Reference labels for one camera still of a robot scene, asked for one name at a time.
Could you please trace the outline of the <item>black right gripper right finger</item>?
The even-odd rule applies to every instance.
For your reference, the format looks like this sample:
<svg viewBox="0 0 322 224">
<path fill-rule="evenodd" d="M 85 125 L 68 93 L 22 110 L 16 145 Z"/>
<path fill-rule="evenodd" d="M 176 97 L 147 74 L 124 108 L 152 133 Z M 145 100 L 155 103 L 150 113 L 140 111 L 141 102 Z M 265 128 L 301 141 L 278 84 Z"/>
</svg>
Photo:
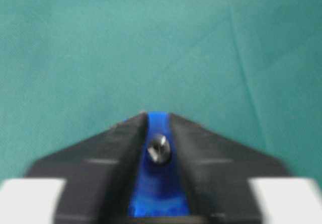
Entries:
<svg viewBox="0 0 322 224">
<path fill-rule="evenodd" d="M 169 126 L 190 213 L 210 223 L 262 223 L 248 180 L 289 177 L 283 163 L 176 114 Z"/>
</svg>

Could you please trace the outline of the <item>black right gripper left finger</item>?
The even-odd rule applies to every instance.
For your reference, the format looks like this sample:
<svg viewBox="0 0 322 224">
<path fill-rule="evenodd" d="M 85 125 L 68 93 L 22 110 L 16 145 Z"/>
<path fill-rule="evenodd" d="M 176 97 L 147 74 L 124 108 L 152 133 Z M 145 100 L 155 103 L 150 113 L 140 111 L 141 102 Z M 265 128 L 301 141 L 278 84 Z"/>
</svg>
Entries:
<svg viewBox="0 0 322 224">
<path fill-rule="evenodd" d="M 66 181 L 54 223 L 108 223 L 127 215 L 147 128 L 148 115 L 140 113 L 31 165 L 27 178 Z"/>
</svg>

